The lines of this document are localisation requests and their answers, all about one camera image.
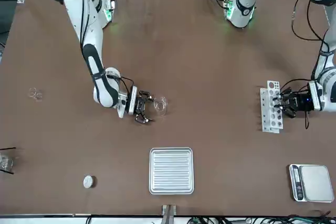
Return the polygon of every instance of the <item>white cap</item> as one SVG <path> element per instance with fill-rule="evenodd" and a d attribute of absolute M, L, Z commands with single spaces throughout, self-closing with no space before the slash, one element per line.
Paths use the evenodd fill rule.
<path fill-rule="evenodd" d="M 83 185 L 85 188 L 90 188 L 93 185 L 93 178 L 90 175 L 86 176 Z"/>

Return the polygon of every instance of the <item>kitchen scale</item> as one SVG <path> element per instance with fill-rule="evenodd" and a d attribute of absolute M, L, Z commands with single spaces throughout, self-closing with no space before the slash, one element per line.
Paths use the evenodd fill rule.
<path fill-rule="evenodd" d="M 296 201 L 333 202 L 334 193 L 328 169 L 324 165 L 292 164 L 289 174 Z"/>

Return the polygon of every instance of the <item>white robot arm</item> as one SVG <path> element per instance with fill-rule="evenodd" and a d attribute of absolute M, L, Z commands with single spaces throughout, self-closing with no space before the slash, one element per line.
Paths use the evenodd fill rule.
<path fill-rule="evenodd" d="M 256 0 L 224 0 L 225 17 L 235 27 L 244 28 L 252 18 Z"/>
<path fill-rule="evenodd" d="M 75 29 L 84 60 L 91 74 L 94 89 L 93 98 L 106 108 L 117 108 L 120 118 L 124 112 L 135 114 L 140 123 L 151 121 L 144 115 L 144 103 L 152 101 L 148 92 L 132 86 L 130 93 L 120 91 L 122 76 L 115 68 L 105 69 L 102 64 L 103 28 L 112 20 L 113 0 L 56 0 L 64 4 Z"/>
<path fill-rule="evenodd" d="M 336 2 L 336 0 L 310 1 L 324 6 L 335 6 Z M 296 111 L 336 112 L 336 67 L 333 64 L 336 49 L 336 8 L 333 10 L 330 27 L 323 41 L 307 91 L 293 92 L 291 88 L 287 88 L 279 97 L 284 114 L 291 118 L 296 116 Z"/>

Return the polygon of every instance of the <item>clear plastic cup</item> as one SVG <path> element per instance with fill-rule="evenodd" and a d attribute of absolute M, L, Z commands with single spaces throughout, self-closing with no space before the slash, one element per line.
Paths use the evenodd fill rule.
<path fill-rule="evenodd" d="M 158 116 L 164 116 L 167 114 L 167 99 L 163 96 L 155 96 L 153 102 L 154 109 Z"/>
<path fill-rule="evenodd" d="M 43 94 L 41 90 L 37 90 L 36 88 L 30 88 L 28 90 L 28 96 L 33 98 L 35 101 L 40 102 L 42 101 Z"/>
<path fill-rule="evenodd" d="M 0 169 L 10 172 L 13 167 L 13 160 L 0 153 Z"/>

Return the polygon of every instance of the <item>ribbed tray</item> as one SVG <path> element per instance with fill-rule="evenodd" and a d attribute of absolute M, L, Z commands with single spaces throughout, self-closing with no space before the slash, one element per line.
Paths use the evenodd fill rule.
<path fill-rule="evenodd" d="M 150 151 L 151 194 L 191 194 L 194 191 L 193 151 L 190 148 L 153 148 Z"/>

